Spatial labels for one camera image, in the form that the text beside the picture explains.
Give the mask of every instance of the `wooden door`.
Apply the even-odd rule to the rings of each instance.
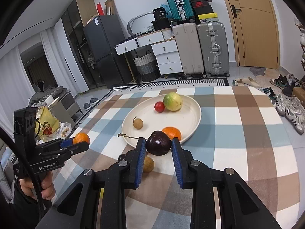
[[[270,0],[225,0],[240,66],[277,69],[279,36]]]

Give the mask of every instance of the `teal suitcase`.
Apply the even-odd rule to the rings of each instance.
[[[191,0],[167,0],[174,19],[194,22]]]

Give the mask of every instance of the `black door handle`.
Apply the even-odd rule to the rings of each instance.
[[[232,6],[232,10],[233,10],[233,15],[234,15],[235,18],[237,18],[237,13],[236,13],[236,11],[241,11],[241,9],[235,8],[234,5],[231,5],[231,6]]]

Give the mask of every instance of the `white drawer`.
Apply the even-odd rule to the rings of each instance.
[[[137,49],[138,45],[137,42],[135,41],[136,39],[132,39],[129,41],[126,41],[118,46],[115,47],[116,53],[118,55],[129,52],[131,50]]]
[[[138,37],[137,42],[139,44],[139,47],[145,46],[145,45],[150,45],[159,41],[163,41],[163,34],[162,32],[156,32],[156,33],[151,33],[149,35],[141,36]]]
[[[161,42],[158,44],[154,44],[154,45],[152,45],[152,50],[155,55],[163,54],[163,53],[167,53],[167,52],[178,51],[175,40],[170,40],[170,41],[165,41],[165,42]]]
[[[181,62],[161,64],[158,67],[161,75],[183,72]]]
[[[173,62],[179,62],[180,56],[178,52],[170,52],[156,55],[158,64],[167,64]]]

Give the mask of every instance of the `yellow plastic bag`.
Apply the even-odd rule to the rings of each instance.
[[[39,118],[41,125],[41,129],[38,135],[42,140],[44,140],[46,137],[49,137],[59,128],[59,120],[53,117],[46,107],[40,107],[37,110],[36,118]],[[38,129],[39,124],[36,122],[35,133],[38,132]]]

